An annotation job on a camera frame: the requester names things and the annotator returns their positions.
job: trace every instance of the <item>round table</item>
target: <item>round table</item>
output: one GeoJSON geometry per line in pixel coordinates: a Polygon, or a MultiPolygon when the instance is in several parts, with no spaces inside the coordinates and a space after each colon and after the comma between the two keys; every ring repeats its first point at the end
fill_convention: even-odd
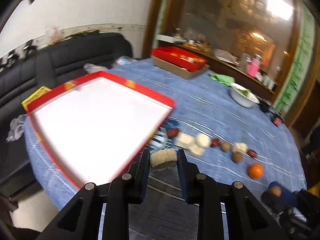
{"type": "MultiPolygon", "coordinates": [[[[168,122],[175,122],[181,132],[192,136],[202,132],[231,143],[244,142],[259,155],[257,160],[245,155],[237,164],[231,161],[230,152],[222,152],[218,147],[207,148],[200,158],[185,151],[188,161],[195,163],[200,172],[225,184],[241,181],[258,199],[273,181],[291,191],[306,188],[299,152],[286,126],[276,127],[258,105],[251,109],[238,105],[230,97],[229,87],[209,78],[210,71],[184,80],[153,66],[151,59],[108,71],[174,99],[176,106],[168,122]],[[258,180],[251,179],[246,172],[247,166],[254,162],[264,167],[264,175],[258,180]]],[[[61,210],[78,189],[46,154],[28,118],[25,139],[36,179],[61,210]]],[[[130,239],[184,239],[190,236],[196,239],[198,207],[186,205],[179,199],[181,192],[177,189],[180,184],[176,168],[151,171],[148,184],[144,203],[131,205],[129,209],[130,239]]],[[[226,225],[225,238],[228,238],[226,225]]]]}

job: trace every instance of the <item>metal screw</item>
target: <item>metal screw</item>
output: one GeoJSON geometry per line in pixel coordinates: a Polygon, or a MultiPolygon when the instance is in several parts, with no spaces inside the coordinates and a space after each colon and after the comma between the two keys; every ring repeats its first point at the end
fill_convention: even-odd
{"type": "Polygon", "coordinates": [[[84,188],[86,189],[86,190],[92,190],[93,188],[94,188],[94,184],[93,183],[87,183],[85,186],[84,186],[84,188]]]}
{"type": "Polygon", "coordinates": [[[243,187],[243,184],[239,181],[236,181],[234,184],[233,184],[236,188],[242,188],[243,187]]]}
{"type": "Polygon", "coordinates": [[[125,173],[125,174],[123,174],[122,175],[122,179],[124,179],[124,180],[128,180],[128,179],[131,179],[131,174],[129,174],[129,173],[125,173]]]}
{"type": "Polygon", "coordinates": [[[197,179],[205,179],[207,176],[205,175],[205,174],[203,174],[203,173],[198,173],[197,174],[197,179]]]}

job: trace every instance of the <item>cardboard box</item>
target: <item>cardboard box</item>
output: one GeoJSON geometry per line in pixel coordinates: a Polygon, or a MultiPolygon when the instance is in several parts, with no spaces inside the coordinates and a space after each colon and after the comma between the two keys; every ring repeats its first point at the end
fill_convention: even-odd
{"type": "Polygon", "coordinates": [[[185,68],[181,68],[163,59],[153,57],[153,56],[151,56],[151,58],[153,60],[153,65],[163,68],[167,71],[170,71],[171,73],[179,77],[182,77],[184,79],[190,79],[190,78],[196,77],[209,69],[209,66],[205,65],[205,67],[203,67],[202,69],[199,69],[198,71],[190,72],[185,68]]]}

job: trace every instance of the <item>red date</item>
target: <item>red date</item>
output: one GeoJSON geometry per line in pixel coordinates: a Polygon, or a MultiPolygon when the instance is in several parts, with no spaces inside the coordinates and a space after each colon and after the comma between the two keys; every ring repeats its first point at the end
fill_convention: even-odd
{"type": "Polygon", "coordinates": [[[217,146],[219,146],[220,144],[221,144],[221,142],[220,142],[219,138],[214,138],[214,139],[212,139],[212,141],[211,141],[211,147],[217,147],[217,146]]]}
{"type": "Polygon", "coordinates": [[[256,158],[258,157],[257,153],[254,150],[249,149],[247,151],[247,154],[251,157],[251,158],[256,158]]]}
{"type": "Polygon", "coordinates": [[[167,137],[169,139],[172,139],[176,137],[179,133],[179,129],[177,127],[171,128],[169,131],[167,131],[167,137]]]}

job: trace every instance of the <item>brown nut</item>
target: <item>brown nut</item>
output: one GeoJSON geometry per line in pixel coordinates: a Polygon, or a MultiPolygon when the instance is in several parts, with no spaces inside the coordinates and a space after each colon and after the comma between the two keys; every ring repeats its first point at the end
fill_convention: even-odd
{"type": "Polygon", "coordinates": [[[222,151],[227,152],[228,150],[230,150],[230,144],[227,142],[223,142],[221,143],[220,148],[222,151]]]}
{"type": "Polygon", "coordinates": [[[269,189],[271,191],[272,194],[276,195],[277,197],[281,196],[281,188],[278,186],[273,186],[269,189]]]}
{"type": "Polygon", "coordinates": [[[247,151],[247,154],[251,157],[251,158],[256,158],[258,157],[257,153],[254,150],[249,149],[247,151]]]}
{"type": "Polygon", "coordinates": [[[235,152],[231,156],[231,160],[235,163],[240,163],[243,159],[242,153],[240,152],[235,152]]]}
{"type": "Polygon", "coordinates": [[[167,137],[172,139],[173,137],[176,137],[178,133],[179,129],[177,127],[171,128],[169,131],[167,131],[167,137]]]}
{"type": "Polygon", "coordinates": [[[220,145],[221,143],[220,143],[220,140],[219,140],[219,138],[214,138],[214,139],[212,139],[212,141],[211,141],[211,147],[217,147],[218,145],[220,145]]]}

